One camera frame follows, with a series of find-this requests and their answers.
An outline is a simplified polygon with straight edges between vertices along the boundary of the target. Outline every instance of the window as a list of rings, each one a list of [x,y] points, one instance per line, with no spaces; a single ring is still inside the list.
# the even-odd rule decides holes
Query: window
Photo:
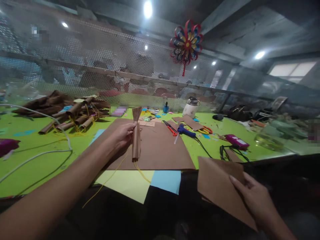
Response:
[[[302,62],[275,65],[270,75],[299,83],[317,62]]]

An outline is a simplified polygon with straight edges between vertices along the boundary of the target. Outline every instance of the hand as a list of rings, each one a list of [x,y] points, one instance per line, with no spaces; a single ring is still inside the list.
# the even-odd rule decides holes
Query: hand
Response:
[[[269,225],[271,222],[277,221],[280,216],[271,200],[268,189],[247,173],[244,173],[244,178],[247,181],[246,185],[230,176],[231,182],[243,195],[248,208],[258,223]]]

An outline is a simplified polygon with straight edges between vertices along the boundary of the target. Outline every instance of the red paper flower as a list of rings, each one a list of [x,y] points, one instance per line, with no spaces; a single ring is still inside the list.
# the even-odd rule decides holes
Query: red paper flower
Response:
[[[200,43],[203,35],[199,34],[200,31],[200,24],[194,25],[192,20],[188,20],[184,29],[181,26],[175,29],[175,37],[170,40],[170,45],[174,48],[170,56],[174,63],[184,65],[182,76],[184,76],[186,65],[189,65],[191,60],[197,60],[198,53],[202,51]]]

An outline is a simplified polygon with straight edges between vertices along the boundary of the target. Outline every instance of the pink tool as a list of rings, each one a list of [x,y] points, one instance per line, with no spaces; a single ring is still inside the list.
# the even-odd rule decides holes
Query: pink tool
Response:
[[[247,150],[247,148],[250,146],[248,143],[245,141],[241,140],[240,138],[236,137],[233,134],[228,134],[225,135],[226,140],[231,143],[232,145],[237,144],[239,145],[239,150]]]

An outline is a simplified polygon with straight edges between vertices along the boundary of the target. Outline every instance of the green tabletop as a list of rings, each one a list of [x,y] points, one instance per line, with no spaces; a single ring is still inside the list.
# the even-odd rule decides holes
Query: green tabletop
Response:
[[[213,114],[211,113],[197,113],[196,118],[200,120],[202,125],[211,128],[215,133],[215,135],[210,135],[210,139],[206,139],[203,136],[199,137],[200,141],[213,158],[220,159],[220,146],[228,145],[227,142],[219,139],[217,134],[234,134],[243,141],[249,143],[250,147],[246,156],[251,161],[294,154],[289,150],[275,152],[260,147],[256,145],[253,140],[255,133],[247,131],[241,124],[230,119],[225,118],[222,122],[213,120],[212,115]],[[161,115],[160,119],[170,120],[172,117],[176,116],[182,116],[182,114]],[[123,116],[123,118],[132,119],[131,109],[128,111],[127,116]],[[117,118],[107,117],[103,119],[104,122],[96,122],[87,129],[87,132],[84,133],[83,136],[75,136],[73,129],[68,130],[67,133],[70,137],[71,146],[73,148],[72,154],[70,152],[48,153],[28,162],[0,183],[0,197],[27,194],[55,175],[59,174],[88,147],[98,129],[108,128],[115,119]],[[47,151],[68,149],[67,141],[62,133],[54,134],[51,131],[47,135],[38,135],[38,131],[49,124],[51,119],[36,118],[32,121],[28,118],[19,117],[16,114],[6,114],[1,116],[0,122],[0,128],[2,128],[2,130],[3,128],[7,128],[7,131],[0,132],[0,134],[2,134],[0,135],[0,138],[11,138],[21,141],[19,143],[20,147],[14,151],[13,155],[8,160],[0,160],[0,178],[22,162],[37,154]],[[34,130],[34,132],[29,135],[15,136],[17,133],[32,130]],[[181,137],[191,155],[196,169],[198,169],[198,156],[206,157],[207,154],[194,139],[185,135],[182,135]]]

